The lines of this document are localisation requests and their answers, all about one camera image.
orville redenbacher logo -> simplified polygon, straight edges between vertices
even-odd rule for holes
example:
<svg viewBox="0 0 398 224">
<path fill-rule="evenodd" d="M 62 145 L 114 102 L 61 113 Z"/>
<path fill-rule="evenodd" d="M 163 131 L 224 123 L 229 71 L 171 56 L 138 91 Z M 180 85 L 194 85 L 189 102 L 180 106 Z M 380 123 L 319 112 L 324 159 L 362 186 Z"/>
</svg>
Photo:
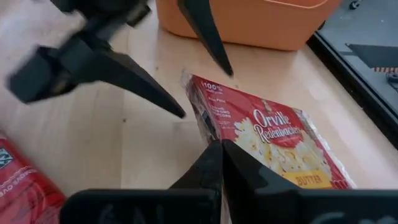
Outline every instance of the orville redenbacher logo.
<svg viewBox="0 0 398 224">
<path fill-rule="evenodd" d="M 300 129 L 291 126 L 289 117 L 280 111 L 269 113 L 268 116 L 265 116 L 260 110 L 254 110 L 253 116 L 257 121 L 253 128 L 264 143 L 271 143 L 270 139 L 300 134 Z"/>
</svg>

red package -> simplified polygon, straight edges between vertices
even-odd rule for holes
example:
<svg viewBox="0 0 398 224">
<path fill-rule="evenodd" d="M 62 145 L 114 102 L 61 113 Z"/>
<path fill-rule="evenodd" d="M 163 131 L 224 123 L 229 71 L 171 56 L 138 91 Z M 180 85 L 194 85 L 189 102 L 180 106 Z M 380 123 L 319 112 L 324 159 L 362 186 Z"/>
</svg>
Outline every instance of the red package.
<svg viewBox="0 0 398 224">
<path fill-rule="evenodd" d="M 0 134 L 0 223 L 58 223 L 66 198 Z"/>
<path fill-rule="evenodd" d="M 349 189 L 353 181 L 308 115 L 195 75 L 183 82 L 202 135 L 230 139 L 306 189 Z"/>
</svg>

microwave popcorn bag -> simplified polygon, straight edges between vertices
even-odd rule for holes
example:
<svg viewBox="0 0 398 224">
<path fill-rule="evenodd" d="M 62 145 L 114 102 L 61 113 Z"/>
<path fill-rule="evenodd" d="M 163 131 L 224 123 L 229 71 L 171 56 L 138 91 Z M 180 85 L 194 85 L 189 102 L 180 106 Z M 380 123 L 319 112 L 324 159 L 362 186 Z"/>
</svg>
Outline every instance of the microwave popcorn bag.
<svg viewBox="0 0 398 224">
<path fill-rule="evenodd" d="M 0 133 L 0 223 L 56 224 L 65 200 L 59 189 Z"/>
<path fill-rule="evenodd" d="M 301 110 L 184 74 L 202 136 L 230 139 L 305 189 L 350 189 L 343 165 Z"/>
</svg>

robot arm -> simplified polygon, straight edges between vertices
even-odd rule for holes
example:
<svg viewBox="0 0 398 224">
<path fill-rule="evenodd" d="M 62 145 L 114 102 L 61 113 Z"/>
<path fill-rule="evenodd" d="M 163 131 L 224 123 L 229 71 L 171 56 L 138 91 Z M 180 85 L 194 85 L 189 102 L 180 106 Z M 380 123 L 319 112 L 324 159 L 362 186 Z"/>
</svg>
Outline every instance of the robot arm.
<svg viewBox="0 0 398 224">
<path fill-rule="evenodd" d="M 108 40 L 124 24 L 136 26 L 150 13 L 147 0 L 52 0 L 64 13 L 79 11 L 86 24 L 59 48 L 39 46 L 8 80 L 24 103 L 66 94 L 82 83 L 108 82 L 184 117 L 181 106 L 126 54 L 113 52 Z M 178 6 L 220 67 L 232 68 L 215 26 L 208 0 L 178 0 Z"/>
</svg>

popcorn bag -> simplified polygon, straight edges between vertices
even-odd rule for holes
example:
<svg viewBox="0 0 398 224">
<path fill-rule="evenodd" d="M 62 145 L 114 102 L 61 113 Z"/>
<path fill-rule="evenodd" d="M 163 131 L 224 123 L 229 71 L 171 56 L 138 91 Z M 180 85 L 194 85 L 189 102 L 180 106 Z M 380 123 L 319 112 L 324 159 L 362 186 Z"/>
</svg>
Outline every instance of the popcorn bag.
<svg viewBox="0 0 398 224">
<path fill-rule="evenodd" d="M 354 187 L 303 111 L 195 75 L 185 74 L 183 82 L 206 140 L 234 141 L 301 188 Z"/>
<path fill-rule="evenodd" d="M 0 133 L 0 223 L 58 223 L 65 200 L 59 189 Z"/>
</svg>

